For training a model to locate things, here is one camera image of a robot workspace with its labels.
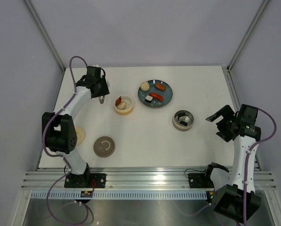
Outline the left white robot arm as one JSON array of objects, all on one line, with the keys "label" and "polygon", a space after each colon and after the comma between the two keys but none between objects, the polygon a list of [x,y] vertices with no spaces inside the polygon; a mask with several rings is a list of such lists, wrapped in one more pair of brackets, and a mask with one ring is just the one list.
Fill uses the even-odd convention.
[{"label": "left white robot arm", "polygon": [[69,175],[75,176],[80,187],[91,183],[88,164],[79,154],[74,119],[91,99],[98,98],[103,104],[109,95],[109,86],[105,70],[88,66],[86,74],[74,83],[74,92],[70,99],[56,112],[45,112],[42,116],[42,146],[49,157],[60,157],[69,169]]}]

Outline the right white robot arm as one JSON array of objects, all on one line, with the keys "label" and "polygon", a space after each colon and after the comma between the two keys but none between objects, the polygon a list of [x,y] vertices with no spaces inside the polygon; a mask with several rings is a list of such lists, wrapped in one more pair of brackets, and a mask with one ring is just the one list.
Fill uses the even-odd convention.
[{"label": "right white robot arm", "polygon": [[216,123],[217,135],[225,142],[232,141],[234,147],[232,170],[214,162],[206,167],[203,181],[214,187],[211,207],[216,213],[242,224],[261,205],[254,186],[255,156],[261,138],[261,129],[255,125],[257,113],[258,109],[250,105],[242,105],[236,113],[225,105],[206,118],[213,122],[222,117]]}]

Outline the grey lunch box lid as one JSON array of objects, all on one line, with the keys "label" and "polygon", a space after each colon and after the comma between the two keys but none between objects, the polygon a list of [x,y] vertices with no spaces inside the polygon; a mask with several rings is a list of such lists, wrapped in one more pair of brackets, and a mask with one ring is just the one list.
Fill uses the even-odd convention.
[{"label": "grey lunch box lid", "polygon": [[94,153],[101,158],[111,156],[115,151],[115,142],[111,137],[99,137],[93,144]]}]

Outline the grey steel lunch box container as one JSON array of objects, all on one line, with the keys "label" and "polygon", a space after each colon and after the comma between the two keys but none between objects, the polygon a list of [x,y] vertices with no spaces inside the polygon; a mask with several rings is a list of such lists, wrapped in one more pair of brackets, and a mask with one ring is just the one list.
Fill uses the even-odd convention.
[{"label": "grey steel lunch box container", "polygon": [[194,116],[187,110],[177,111],[172,119],[173,126],[179,131],[188,131],[194,123]]}]

